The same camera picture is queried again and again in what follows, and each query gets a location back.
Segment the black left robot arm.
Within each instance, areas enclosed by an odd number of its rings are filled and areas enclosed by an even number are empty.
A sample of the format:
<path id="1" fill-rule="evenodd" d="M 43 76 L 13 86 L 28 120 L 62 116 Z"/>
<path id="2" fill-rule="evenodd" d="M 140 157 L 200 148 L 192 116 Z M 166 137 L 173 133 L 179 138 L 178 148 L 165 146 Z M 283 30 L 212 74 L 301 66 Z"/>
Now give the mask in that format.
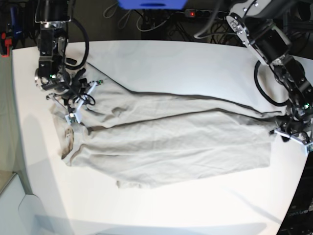
<path id="1" fill-rule="evenodd" d="M 231 35 L 258 59 L 254 82 L 260 94 L 272 105 L 285 107 L 284 116 L 276 118 L 276 129 L 283 141 L 293 140 L 304 146 L 313 142 L 313 86 L 300 62 L 291 54 L 291 41 L 274 18 L 295 4 L 293 0 L 233 0 L 225 14 Z M 258 81 L 261 65 L 267 66 L 275 80 L 288 92 L 288 99 L 276 102 Z"/>

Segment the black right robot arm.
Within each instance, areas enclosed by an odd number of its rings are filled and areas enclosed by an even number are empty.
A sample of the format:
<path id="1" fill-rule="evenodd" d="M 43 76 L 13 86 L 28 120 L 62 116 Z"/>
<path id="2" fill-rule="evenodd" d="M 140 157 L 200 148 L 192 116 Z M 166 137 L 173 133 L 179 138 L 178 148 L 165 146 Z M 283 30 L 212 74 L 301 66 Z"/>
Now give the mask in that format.
<path id="1" fill-rule="evenodd" d="M 42 91 L 49 92 L 46 96 L 48 100 L 65 108 L 69 122 L 80 121 L 82 106 L 96 104 L 91 93 L 103 83 L 102 80 L 88 81 L 84 78 L 89 37 L 84 27 L 73 17 L 74 5 L 73 0 L 40 0 L 35 13 L 35 22 L 41 27 L 35 84 Z M 85 51 L 80 63 L 66 56 L 68 23 L 76 25 L 84 37 Z"/>

